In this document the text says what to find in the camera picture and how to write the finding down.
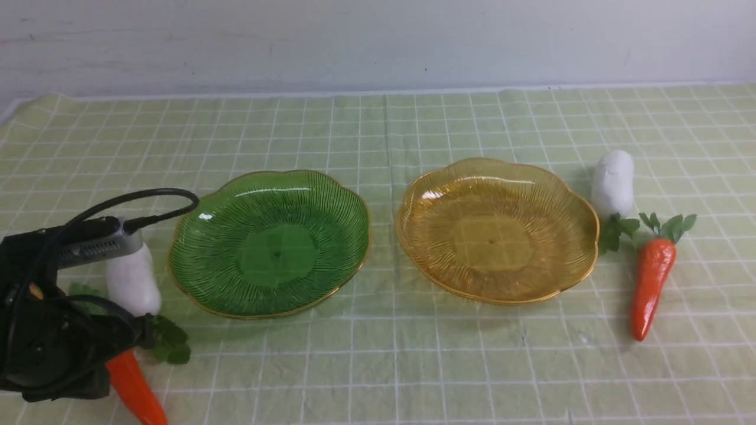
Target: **glass plate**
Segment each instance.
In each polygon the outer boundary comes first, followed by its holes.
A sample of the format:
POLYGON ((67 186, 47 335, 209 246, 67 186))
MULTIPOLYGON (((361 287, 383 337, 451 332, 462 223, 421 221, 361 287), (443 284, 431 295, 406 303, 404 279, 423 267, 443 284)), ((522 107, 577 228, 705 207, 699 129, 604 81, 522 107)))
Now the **glass plate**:
POLYGON ((254 172, 205 196, 176 226, 168 267, 201 308, 272 318, 333 295, 370 246, 365 202, 310 170, 254 172))
POLYGON ((418 178, 396 219, 404 251, 446 290, 494 304, 549 299, 598 257, 590 204, 536 166, 470 158, 418 178))

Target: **black cable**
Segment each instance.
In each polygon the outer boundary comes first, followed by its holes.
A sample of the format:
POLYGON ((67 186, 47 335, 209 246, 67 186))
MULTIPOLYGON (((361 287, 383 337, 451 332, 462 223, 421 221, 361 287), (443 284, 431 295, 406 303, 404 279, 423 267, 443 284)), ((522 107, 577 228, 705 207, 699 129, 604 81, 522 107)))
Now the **black cable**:
POLYGON ((132 319, 134 319, 134 316, 129 313, 128 310, 124 309, 123 307, 119 306, 113 301, 110 301, 107 298, 102 298, 96 295, 90 295, 90 294, 82 294, 82 295, 69 295, 65 296, 64 298, 57 298, 56 300, 63 301, 74 301, 74 302, 85 302, 87 304, 92 304, 93 306, 100 307, 101 309, 105 310, 108 315, 114 316, 115 318, 118 318, 123 324, 126 325, 126 327, 131 331, 132 334, 132 341, 136 341, 138 335, 134 331, 134 326, 132 323, 132 319))
POLYGON ((2 368, 2 373, 0 376, 4 376, 5 372, 8 369, 8 364, 11 361, 11 356, 13 352, 13 338, 15 335, 16 327, 18 325, 18 318, 20 316, 21 312, 21 297, 28 291, 30 284, 36 277, 36 274, 38 270, 44 265, 47 261, 49 261, 50 256, 52 254, 52 251, 57 245, 60 243, 61 240, 67 234, 71 231, 72 228, 76 227, 77 225, 82 224, 87 219, 90 219, 92 216, 98 213, 102 213, 106 209, 113 208, 114 206, 118 206, 122 203, 131 202, 134 200, 140 200, 144 199, 146 197, 156 197, 161 195, 173 195, 173 196, 179 196, 179 197, 185 197, 189 200, 191 200, 191 204, 189 206, 185 206, 183 208, 177 209, 176 211, 168 212, 166 214, 162 214, 161 216, 151 216, 144 218, 144 221, 139 221, 138 219, 136 222, 132 220, 132 224, 129 226, 130 228, 134 228, 134 231, 144 227, 145 225, 152 224, 154 222, 158 222, 161 220, 166 219, 172 219, 174 217, 178 217, 182 214, 190 212, 192 209, 196 208, 197 205, 200 204, 200 198, 197 197, 196 194, 193 194, 190 191, 187 191, 185 189, 178 189, 178 188, 157 188, 157 189, 147 189, 144 191, 136 191, 132 192, 130 194, 123 194, 117 197, 114 197, 109 200, 105 200, 86 211, 78 214, 71 220, 69 220, 65 225, 62 225, 55 233, 53 233, 49 238, 45 240, 45 244, 42 245, 42 248, 40 249, 39 253, 37 254, 37 257, 34 258, 34 261, 32 262, 31 267, 29 268, 29 271, 26 273, 26 276, 24 277, 23 281, 21 282, 21 285, 19 285, 16 288, 15 293, 11 297, 11 301, 13 302, 13 306, 11 307, 11 322, 8 326, 8 336, 6 338, 6 353, 5 353, 5 360, 2 368))

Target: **white wall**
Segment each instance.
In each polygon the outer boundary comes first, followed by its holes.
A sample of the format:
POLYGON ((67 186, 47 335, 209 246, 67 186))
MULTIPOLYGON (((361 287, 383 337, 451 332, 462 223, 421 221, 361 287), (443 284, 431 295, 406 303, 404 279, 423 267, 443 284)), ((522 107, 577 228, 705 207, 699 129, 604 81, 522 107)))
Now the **white wall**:
POLYGON ((756 80, 754 0, 4 0, 0 98, 756 80))

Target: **daikon radish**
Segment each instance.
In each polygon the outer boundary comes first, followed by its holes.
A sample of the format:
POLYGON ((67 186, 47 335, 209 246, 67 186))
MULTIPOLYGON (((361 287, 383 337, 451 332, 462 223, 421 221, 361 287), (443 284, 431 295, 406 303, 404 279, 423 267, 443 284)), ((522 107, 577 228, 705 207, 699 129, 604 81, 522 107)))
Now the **daikon radish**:
POLYGON ((157 314, 162 298, 146 244, 133 254, 107 261, 107 293, 134 316, 157 314))
POLYGON ((596 165, 590 202, 600 220, 619 213, 626 217, 633 209, 633 157, 624 150, 613 150, 596 165))

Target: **robotic arm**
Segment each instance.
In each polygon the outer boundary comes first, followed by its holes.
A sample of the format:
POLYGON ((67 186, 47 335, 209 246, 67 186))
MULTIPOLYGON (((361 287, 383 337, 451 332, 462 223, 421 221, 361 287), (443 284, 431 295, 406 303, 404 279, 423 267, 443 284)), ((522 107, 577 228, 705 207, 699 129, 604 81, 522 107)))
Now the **robotic arm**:
POLYGON ((98 296, 67 296, 57 271, 135 253, 140 229, 190 212, 200 200, 190 191, 150 189, 107 200, 65 225, 7 236, 0 242, 0 390, 28 402, 99 399, 110 392, 105 362, 135 346, 153 344, 152 318, 134 317, 98 296), (123 220, 92 216, 124 202, 174 195, 191 201, 161 216, 123 220), (90 315, 86 302, 107 315, 90 315))

